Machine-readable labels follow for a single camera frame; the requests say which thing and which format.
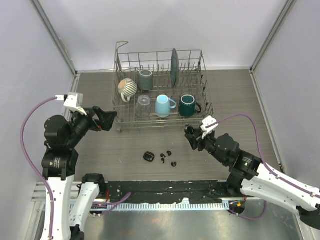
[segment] table surface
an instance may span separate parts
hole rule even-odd
[[[249,200],[244,216],[255,218],[264,201]],[[89,240],[302,240],[297,220],[289,211],[268,205],[257,221],[241,219],[226,210],[112,212],[89,216],[85,225]]]
[[[249,71],[212,70],[207,71],[207,76],[214,117],[219,120],[236,113],[250,115],[258,126],[264,159],[279,169]],[[83,107],[99,106],[112,111],[112,88],[113,73],[82,73],[77,92],[84,95]],[[216,137],[225,133],[239,142],[242,150],[259,156],[248,119],[237,117],[221,123]],[[103,174],[106,181],[226,180],[229,176],[228,169],[206,151],[193,151],[181,128],[118,133],[114,127],[110,132],[90,131],[76,150],[76,181],[87,173]],[[146,151],[155,154],[153,162],[143,160]],[[172,156],[163,164],[160,154],[167,151]],[[177,162],[177,166],[172,167],[171,162]]]

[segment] white wall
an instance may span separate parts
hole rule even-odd
[[[286,0],[40,0],[77,70],[126,51],[202,49],[207,67],[250,67]]]
[[[297,0],[256,70],[285,171],[320,187],[320,1]]]
[[[72,79],[31,3],[0,1],[1,240],[24,239],[37,181],[21,150],[21,124],[39,102],[68,92]],[[37,167],[45,152],[44,123],[62,112],[61,103],[48,103],[26,126],[26,148]]]

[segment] gray floor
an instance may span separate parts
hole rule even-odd
[[[214,117],[222,119],[247,113],[258,125],[265,160],[279,168],[267,126],[248,70],[207,71]],[[111,111],[113,73],[82,73],[77,92],[84,94],[83,106]],[[230,119],[216,129],[216,136],[230,134],[241,149],[259,156],[254,129],[244,117]],[[86,173],[101,173],[108,181],[226,180],[228,169],[207,152],[192,151],[182,129],[147,129],[141,132],[88,132],[77,146],[79,159],[75,180]],[[150,151],[153,162],[143,160]],[[171,151],[162,164],[160,154]]]

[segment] metal frame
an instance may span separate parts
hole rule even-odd
[[[79,196],[79,188],[78,185],[82,184],[81,181],[74,181],[71,186],[70,190],[70,202],[75,202]],[[38,202],[45,202],[46,201],[46,187],[42,181],[38,181],[35,185],[33,195],[31,198],[31,202],[38,203]],[[243,200],[243,197],[219,197],[219,199],[223,201],[233,201],[233,200]],[[257,200],[257,197],[251,197],[250,199]],[[105,202],[105,199],[102,198],[97,198],[97,202]]]
[[[70,59],[70,57],[68,56],[68,53],[65,49],[65,46],[63,45],[63,43],[61,42],[61,40],[59,39],[54,27],[52,26],[52,24],[50,23],[49,18],[46,15],[46,12],[44,11],[43,7],[41,6],[39,0],[30,0],[30,2],[32,3],[34,9],[36,10],[36,12],[38,13],[40,19],[42,20],[45,28],[47,29],[49,35],[51,36],[54,44],[56,45],[57,49],[59,50],[59,52],[61,53],[65,63],[68,65],[70,71],[72,72],[72,74],[75,76],[77,75],[77,70],[72,62],[72,60]]]
[[[313,234],[313,231],[318,231],[318,230],[312,229],[310,226],[304,224],[300,220],[299,216],[296,215],[295,217],[296,217],[298,227],[300,228],[300,232],[303,237],[303,240],[317,240],[315,235]]]
[[[226,67],[219,67],[219,66],[206,66],[205,69],[207,71],[210,70],[250,70],[250,66],[226,66]],[[113,73],[115,70],[113,68],[109,69],[100,69],[100,70],[79,70],[77,71],[78,74],[97,74],[97,73]]]
[[[284,19],[286,18],[286,16],[288,15],[288,13],[290,12],[290,10],[292,9],[294,3],[296,2],[296,0],[286,0],[281,12],[279,13],[277,19],[275,20],[271,31],[269,32],[268,36],[266,37],[264,43],[262,44],[262,47],[258,53],[258,55],[256,56],[255,60],[253,61],[252,67],[250,68],[250,70],[254,73],[254,71],[256,70],[258,64],[260,63],[262,57],[265,55],[270,43],[272,42],[272,40],[275,38],[277,32],[279,31],[282,23],[284,22]]]
[[[44,201],[32,202],[32,207],[33,210],[28,222],[29,225],[24,240],[39,239],[40,235],[38,233],[38,228],[39,225],[45,221],[45,215],[43,214],[45,208]]]
[[[114,56],[112,104],[113,109],[118,112],[115,119],[118,132],[132,129],[183,127],[186,123],[200,124],[206,116],[214,114],[202,50],[177,51],[180,62],[179,81],[172,87],[170,64],[172,50],[119,52],[119,49],[126,44],[128,44],[127,41],[117,42]],[[153,89],[138,90],[131,102],[123,102],[118,92],[119,82],[129,78],[137,83],[139,71],[146,69],[153,73]],[[149,116],[136,115],[135,105],[141,95],[147,95],[151,99]],[[193,95],[201,105],[202,112],[191,117],[182,117],[178,113],[177,106],[168,117],[160,118],[155,111],[159,95],[166,95],[177,104],[183,95]]]
[[[273,146],[273,149],[274,149],[274,152],[275,152],[276,159],[277,159],[277,161],[278,161],[278,163],[280,165],[280,169],[281,169],[282,172],[284,172],[284,170],[282,168],[281,155],[280,155],[280,152],[279,152],[279,149],[278,149],[278,146],[277,146],[277,141],[276,141],[276,138],[275,138],[275,135],[274,135],[274,131],[273,131],[272,125],[271,125],[271,123],[269,121],[269,118],[268,118],[268,113],[267,113],[267,110],[265,108],[264,100],[263,100],[263,97],[262,97],[262,93],[260,91],[260,87],[259,87],[259,83],[257,81],[257,77],[255,75],[255,70],[257,69],[261,59],[265,55],[267,49],[269,48],[269,46],[270,46],[271,42],[273,41],[273,39],[275,38],[276,34],[279,32],[279,29],[282,26],[282,23],[284,22],[286,16],[289,14],[290,10],[294,6],[295,2],[296,2],[296,0],[287,0],[285,2],[285,4],[283,5],[283,7],[281,9],[281,12],[279,13],[276,21],[274,22],[274,24],[273,24],[273,26],[271,28],[271,31],[269,32],[269,34],[268,34],[267,38],[265,39],[265,41],[264,41],[259,53],[257,54],[257,56],[256,56],[256,58],[255,58],[255,60],[254,60],[254,62],[252,64],[252,67],[250,68],[250,74],[251,74],[251,79],[252,79],[252,82],[253,82],[253,86],[254,86],[258,101],[260,103],[260,107],[261,107],[261,110],[262,110],[262,114],[263,114],[263,117],[264,117],[264,120],[265,120],[266,127],[267,127],[269,135],[270,135],[270,139],[271,139],[271,143],[272,143],[272,146]]]

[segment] small black piece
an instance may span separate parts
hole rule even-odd
[[[155,159],[155,155],[152,152],[146,151],[143,155],[143,159],[148,162],[152,162]]]

